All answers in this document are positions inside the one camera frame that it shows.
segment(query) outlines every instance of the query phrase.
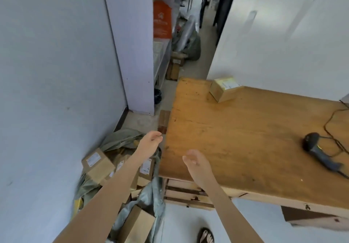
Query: concrete floor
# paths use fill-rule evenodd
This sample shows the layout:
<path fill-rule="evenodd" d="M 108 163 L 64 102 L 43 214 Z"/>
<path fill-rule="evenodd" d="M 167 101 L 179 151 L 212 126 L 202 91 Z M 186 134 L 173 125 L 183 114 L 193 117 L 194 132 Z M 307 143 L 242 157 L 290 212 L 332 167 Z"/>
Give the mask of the concrete floor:
<path fill-rule="evenodd" d="M 201 37 L 201 57 L 197 61 L 186 61 L 181 68 L 181 77 L 206 79 L 210 68 L 216 43 L 216 28 L 212 27 L 214 12 L 205 11 L 203 25 L 199 35 Z M 171 110 L 175 98 L 177 82 L 165 80 L 163 83 L 162 101 L 156 106 L 155 115 L 143 115 L 129 112 L 123 127 L 136 129 L 142 132 L 157 130 L 159 112 Z M 164 147 L 166 135 L 160 144 Z M 320 228 L 294 228 L 284 221 L 281 207 L 243 199 L 234 199 L 233 203 L 256 230 L 264 242 L 291 243 L 291 242 L 348 242 L 348 232 L 335 232 Z M 166 204 L 165 217 L 161 224 L 155 243 L 195 243 L 199 229 L 208 227 L 214 233 L 215 242 L 230 242 L 225 229 L 215 210 L 207 211 L 195 208 Z"/>

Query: wooden table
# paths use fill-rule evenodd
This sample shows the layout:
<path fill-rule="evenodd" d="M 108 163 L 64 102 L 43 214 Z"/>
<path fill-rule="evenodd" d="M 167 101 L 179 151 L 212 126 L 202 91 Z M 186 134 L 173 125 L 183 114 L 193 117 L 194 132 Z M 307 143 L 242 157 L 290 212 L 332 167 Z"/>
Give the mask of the wooden table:
<path fill-rule="evenodd" d="M 249 87 L 235 100 L 217 103 L 210 85 L 189 78 L 178 82 L 159 169 L 169 179 L 167 201 L 213 207 L 182 161 L 194 148 L 206 155 L 231 197 L 349 218 L 349 179 L 328 171 L 301 147 L 310 132 L 326 136 L 323 125 L 343 104 Z M 327 129 L 349 148 L 349 111 L 338 112 Z M 329 155 L 338 151 L 332 140 L 319 144 Z M 349 165 L 346 153 L 334 160 Z"/>

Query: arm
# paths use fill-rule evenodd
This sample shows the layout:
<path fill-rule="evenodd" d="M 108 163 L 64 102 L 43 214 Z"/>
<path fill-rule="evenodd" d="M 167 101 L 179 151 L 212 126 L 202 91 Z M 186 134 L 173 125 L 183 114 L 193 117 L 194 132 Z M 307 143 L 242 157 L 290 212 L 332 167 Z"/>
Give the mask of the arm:
<path fill-rule="evenodd" d="M 162 141 L 160 132 L 151 131 L 140 141 L 135 153 L 113 175 L 53 243 L 103 243 L 113 226 L 123 198 L 138 168 L 151 157 Z"/>
<path fill-rule="evenodd" d="M 207 158 L 198 150 L 189 150 L 183 157 L 189 173 L 210 197 L 231 242 L 258 242 L 261 238 L 235 207 L 217 183 Z"/>

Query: label on box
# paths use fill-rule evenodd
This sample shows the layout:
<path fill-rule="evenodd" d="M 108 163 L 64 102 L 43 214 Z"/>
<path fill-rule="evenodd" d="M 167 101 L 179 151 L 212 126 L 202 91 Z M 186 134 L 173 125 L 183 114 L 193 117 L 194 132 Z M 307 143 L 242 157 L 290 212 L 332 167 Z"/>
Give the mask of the label on box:
<path fill-rule="evenodd" d="M 179 64 L 181 63 L 180 59 L 172 59 L 173 64 Z"/>
<path fill-rule="evenodd" d="M 116 170 L 119 170 L 123 165 L 124 165 L 124 160 L 118 164 L 118 166 L 116 167 Z"/>
<path fill-rule="evenodd" d="M 96 164 L 101 159 L 100 155 L 98 153 L 94 153 L 91 157 L 86 159 L 87 164 L 92 167 L 94 164 Z"/>
<path fill-rule="evenodd" d="M 145 175 L 149 175 L 151 171 L 151 159 L 148 158 L 145 162 L 143 162 L 142 167 L 139 169 L 139 172 Z"/>
<path fill-rule="evenodd" d="M 233 89 L 233 88 L 240 87 L 240 85 L 236 83 L 234 80 L 223 81 L 222 86 L 224 89 Z"/>

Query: forearm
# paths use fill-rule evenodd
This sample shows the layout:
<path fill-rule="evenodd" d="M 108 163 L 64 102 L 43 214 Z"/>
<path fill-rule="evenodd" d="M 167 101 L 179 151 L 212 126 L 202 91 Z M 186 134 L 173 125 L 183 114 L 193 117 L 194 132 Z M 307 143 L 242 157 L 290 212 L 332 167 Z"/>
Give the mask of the forearm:
<path fill-rule="evenodd" d="M 205 191 L 213 202 L 231 242 L 263 242 L 216 180 Z"/>
<path fill-rule="evenodd" d="M 141 163 L 136 154 L 132 155 L 64 228 L 54 243 L 104 242 Z"/>

